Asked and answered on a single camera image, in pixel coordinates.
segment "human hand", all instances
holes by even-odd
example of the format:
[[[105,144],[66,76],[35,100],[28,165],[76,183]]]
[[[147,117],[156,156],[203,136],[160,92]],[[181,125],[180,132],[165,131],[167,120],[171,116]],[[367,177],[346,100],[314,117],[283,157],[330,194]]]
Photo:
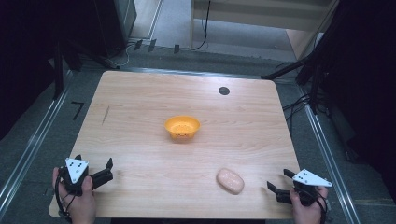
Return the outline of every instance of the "human hand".
[[[325,187],[317,187],[317,192],[327,198],[328,190]],[[305,207],[301,204],[299,194],[294,190],[290,190],[290,199],[293,204],[293,216],[295,224],[319,224],[321,218],[321,208],[318,203],[314,202],[310,206]],[[318,201],[325,208],[326,202],[321,197]]]
[[[55,188],[59,168],[55,167],[52,172],[52,187]],[[63,201],[64,209],[67,208],[74,224],[92,224],[96,217],[96,201],[93,197],[92,178],[87,175],[82,182],[82,195],[75,197],[68,194],[63,183],[59,184],[59,196]]]

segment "desk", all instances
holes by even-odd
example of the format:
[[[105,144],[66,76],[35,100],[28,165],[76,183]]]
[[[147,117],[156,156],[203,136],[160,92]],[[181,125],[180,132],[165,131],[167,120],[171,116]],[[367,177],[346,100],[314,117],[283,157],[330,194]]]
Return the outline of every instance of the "desk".
[[[190,142],[174,142],[165,130],[175,115],[201,121]],[[283,169],[300,170],[276,85],[242,78],[105,72],[77,154],[90,174],[113,158],[114,179],[95,190],[99,217],[291,218],[266,181],[289,189]],[[239,195],[217,183],[224,167],[244,179]],[[52,201],[49,213],[57,210]]]
[[[206,19],[208,0],[191,0],[190,43],[194,19]],[[338,0],[212,0],[209,19],[287,29],[296,58],[325,32]]]

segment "pink soap bar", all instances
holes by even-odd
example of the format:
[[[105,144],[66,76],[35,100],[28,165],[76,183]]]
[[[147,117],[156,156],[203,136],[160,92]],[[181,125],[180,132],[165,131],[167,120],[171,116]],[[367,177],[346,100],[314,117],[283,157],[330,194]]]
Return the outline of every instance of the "pink soap bar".
[[[239,194],[245,186],[245,182],[241,176],[226,168],[219,171],[216,179],[232,194]]]

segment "table top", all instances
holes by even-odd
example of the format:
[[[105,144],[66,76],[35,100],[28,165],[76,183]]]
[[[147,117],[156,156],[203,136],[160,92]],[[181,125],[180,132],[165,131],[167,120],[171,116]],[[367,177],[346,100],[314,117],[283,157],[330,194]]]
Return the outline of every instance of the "table top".
[[[190,141],[165,130],[176,115],[200,120]],[[266,181],[290,189],[283,169],[300,170],[275,83],[229,77],[105,72],[70,157],[78,154],[90,174],[113,159],[114,179],[94,190],[99,217],[291,218]],[[240,194],[219,185],[222,168],[242,177]],[[58,216],[54,200],[49,213]]]

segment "black circular grommet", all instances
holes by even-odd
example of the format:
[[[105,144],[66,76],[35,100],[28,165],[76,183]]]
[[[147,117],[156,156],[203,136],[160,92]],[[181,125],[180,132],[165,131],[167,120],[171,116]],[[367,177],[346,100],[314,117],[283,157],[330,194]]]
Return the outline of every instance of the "black circular grommet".
[[[228,94],[230,94],[230,89],[228,89],[227,87],[220,87],[219,93],[221,95],[228,95]]]

